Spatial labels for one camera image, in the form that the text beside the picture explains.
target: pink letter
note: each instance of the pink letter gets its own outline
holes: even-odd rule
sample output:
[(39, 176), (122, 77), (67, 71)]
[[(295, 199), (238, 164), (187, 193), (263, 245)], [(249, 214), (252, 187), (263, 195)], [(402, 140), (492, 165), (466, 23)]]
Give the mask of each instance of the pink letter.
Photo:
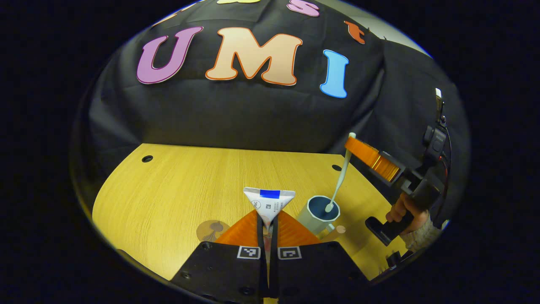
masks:
[(194, 27), (178, 32), (176, 45), (172, 51), (169, 63), (162, 68), (154, 68), (154, 57), (158, 51), (158, 47), (167, 40), (167, 36), (156, 38), (143, 47), (143, 54), (140, 57), (139, 66), (137, 67), (137, 79), (141, 83), (151, 84), (163, 82), (176, 74), (186, 58), (187, 49), (190, 47), (193, 36), (202, 31), (203, 27)]
[(318, 17), (318, 7), (315, 4), (305, 2), (302, 0), (290, 0), (290, 4), (287, 4), (287, 7), (292, 10), (299, 12), (304, 15), (312, 16), (312, 17)]

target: human hand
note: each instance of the human hand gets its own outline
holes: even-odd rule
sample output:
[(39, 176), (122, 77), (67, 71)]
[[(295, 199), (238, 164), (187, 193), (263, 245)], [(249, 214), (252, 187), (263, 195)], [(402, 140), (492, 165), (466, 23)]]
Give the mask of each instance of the human hand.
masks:
[(427, 210), (421, 210), (414, 205), (414, 200), (406, 193), (401, 193), (397, 202), (392, 206), (390, 212), (386, 214), (386, 220), (388, 222), (400, 222), (401, 219), (407, 213), (407, 210), (414, 216), (412, 223), (407, 227), (400, 235), (404, 235), (422, 227), (427, 222), (429, 212)]

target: person's sleeve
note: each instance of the person's sleeve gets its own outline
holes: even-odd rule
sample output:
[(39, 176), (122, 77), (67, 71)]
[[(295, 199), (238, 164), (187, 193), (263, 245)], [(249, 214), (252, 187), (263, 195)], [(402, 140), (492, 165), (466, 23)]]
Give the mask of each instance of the person's sleeve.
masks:
[(446, 227), (448, 220), (446, 220), (442, 229), (438, 229), (433, 226), (431, 221), (431, 215), (422, 227), (418, 230), (410, 232), (408, 234), (400, 235), (401, 239), (405, 242), (405, 247), (412, 252), (416, 252), (421, 248), (427, 247), (441, 235), (442, 230)]

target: yellow wooden tabletop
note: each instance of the yellow wooden tabletop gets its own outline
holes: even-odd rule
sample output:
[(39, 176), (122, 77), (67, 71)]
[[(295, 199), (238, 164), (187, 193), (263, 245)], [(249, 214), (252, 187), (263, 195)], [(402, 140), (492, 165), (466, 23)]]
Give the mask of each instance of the yellow wooden tabletop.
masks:
[[(296, 191), (284, 208), (296, 217), (312, 196), (332, 197), (334, 164), (343, 156), (142, 144), (105, 181), (92, 218), (113, 246), (170, 280), (200, 243), (201, 223), (232, 226), (253, 210), (244, 187)], [(334, 225), (347, 230), (336, 241), (368, 280), (388, 268), (387, 255), (407, 251), (401, 238), (386, 247), (367, 229), (370, 216), (386, 221), (390, 204), (352, 165), (335, 201)]]

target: purple letter u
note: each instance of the purple letter u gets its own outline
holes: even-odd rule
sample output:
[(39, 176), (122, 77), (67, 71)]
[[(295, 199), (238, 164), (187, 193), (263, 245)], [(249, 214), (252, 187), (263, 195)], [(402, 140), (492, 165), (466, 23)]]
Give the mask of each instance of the purple letter u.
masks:
[(137, 67), (137, 79), (145, 84), (163, 82), (176, 74), (186, 58), (187, 49), (190, 47), (193, 36), (202, 31), (203, 27), (194, 27), (178, 32), (175, 37), (178, 39), (171, 60), (162, 68), (154, 68), (154, 57), (158, 52), (158, 47), (167, 40), (167, 36), (156, 38), (143, 47), (143, 54), (140, 57)]

